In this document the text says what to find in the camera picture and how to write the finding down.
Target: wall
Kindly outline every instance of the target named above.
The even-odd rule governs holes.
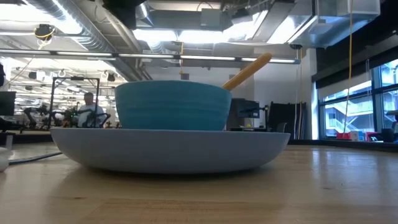
[[[317,71],[316,62],[315,49],[308,49],[301,64],[301,84],[299,65],[268,64],[254,74],[254,100],[259,101],[260,106],[270,105],[272,101],[295,103],[296,97],[297,102],[302,99],[307,103],[306,139],[318,138],[318,98],[315,84],[311,82],[311,76]],[[254,125],[258,126],[263,121],[264,114],[261,114]]]
[[[268,64],[254,74],[254,100],[260,106],[275,103],[295,103],[297,65]],[[254,121],[264,123],[264,113]]]
[[[180,80],[180,68],[169,67],[163,69],[160,67],[147,67],[149,75],[154,80]],[[186,67],[183,68],[184,73],[189,73],[189,80],[193,82],[206,83],[215,86],[222,86],[229,80],[229,75],[236,75],[240,71],[239,68],[207,68]],[[232,91],[233,98],[245,98],[247,100],[254,99],[254,77],[246,80]]]
[[[317,70],[316,61],[316,51],[308,49],[302,60],[302,101],[307,103],[308,113],[305,125],[307,139],[317,139],[318,136],[318,98],[315,85],[311,82],[311,76]],[[258,101],[260,106],[270,105],[272,101],[295,103],[296,97],[300,101],[299,69],[298,65],[268,64],[233,90],[233,97]],[[154,80],[180,80],[178,67],[147,67],[147,71]],[[229,75],[239,73],[239,69],[187,67],[183,68],[183,72],[190,74],[191,81],[221,86],[229,80]],[[264,114],[260,115],[260,119],[254,119],[255,126],[264,123]]]

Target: gray plate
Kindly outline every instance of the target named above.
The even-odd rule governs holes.
[[[53,128],[58,148],[88,167],[198,174],[252,169],[275,159],[290,134],[229,131]]]

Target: man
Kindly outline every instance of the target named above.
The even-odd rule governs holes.
[[[90,92],[86,93],[85,94],[85,103],[86,103],[86,105],[81,106],[78,112],[85,111],[85,110],[90,110],[90,111],[86,111],[86,112],[79,114],[79,121],[78,121],[78,125],[77,125],[79,128],[91,127],[93,125],[93,121],[87,122],[87,117],[89,117],[89,115],[91,113],[94,113],[94,111],[95,111],[94,94],[92,94]],[[104,110],[102,109],[102,107],[97,106],[97,114],[103,114],[103,113],[104,113]],[[103,120],[104,120],[103,115],[97,117],[95,127],[102,128],[102,127],[100,127],[100,124],[103,122]]]

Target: teal bowl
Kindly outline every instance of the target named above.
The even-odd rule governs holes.
[[[116,87],[123,128],[221,131],[231,93],[190,81],[129,82]]]

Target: wooden handle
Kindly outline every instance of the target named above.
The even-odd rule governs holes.
[[[250,63],[250,65],[241,70],[239,74],[235,75],[232,79],[228,80],[228,82],[226,82],[223,85],[223,88],[229,91],[233,90],[235,87],[237,87],[246,79],[248,79],[250,76],[252,76],[256,71],[260,70],[260,68],[265,66],[269,62],[269,60],[271,60],[271,58],[272,55],[270,53],[265,53],[261,55],[255,61]]]

